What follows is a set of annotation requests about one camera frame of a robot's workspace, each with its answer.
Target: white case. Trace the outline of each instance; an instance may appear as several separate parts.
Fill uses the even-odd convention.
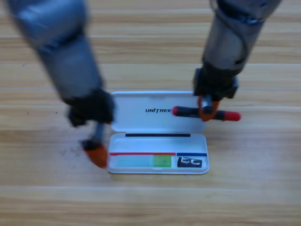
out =
[[[172,114],[175,106],[197,107],[197,97],[191,91],[124,91],[112,95],[116,109],[111,127],[119,133],[110,139],[109,172],[204,174],[209,171],[206,138],[200,134],[206,124],[198,118]],[[194,167],[178,167],[178,161]]]

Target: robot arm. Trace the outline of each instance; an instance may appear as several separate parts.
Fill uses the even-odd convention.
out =
[[[85,32],[84,0],[7,0],[18,30],[42,62],[60,98],[70,106],[74,127],[97,123],[83,148],[98,166],[105,167],[103,124],[113,121],[114,103],[103,80]]]
[[[200,96],[199,115],[212,119],[224,97],[233,98],[237,75],[243,70],[267,18],[281,0],[210,0],[214,20],[196,69],[194,95]]]

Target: wood grain surface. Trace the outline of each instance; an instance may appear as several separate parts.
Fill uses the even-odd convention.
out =
[[[90,0],[88,34],[109,92],[191,90],[208,0]],[[240,89],[238,123],[204,131],[202,176],[94,166],[66,106],[0,5],[0,226],[301,226],[301,3],[268,20]],[[106,145],[112,131],[106,128]]]

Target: screwdriver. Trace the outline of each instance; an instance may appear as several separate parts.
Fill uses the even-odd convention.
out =
[[[180,107],[173,108],[173,115],[181,117],[200,118],[198,108],[194,107]],[[239,121],[241,118],[238,112],[217,111],[213,119],[221,121]]]

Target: red stripe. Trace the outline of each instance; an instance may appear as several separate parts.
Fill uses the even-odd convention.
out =
[[[158,153],[158,152],[115,152],[110,153],[112,156],[116,155],[175,155],[175,153]]]

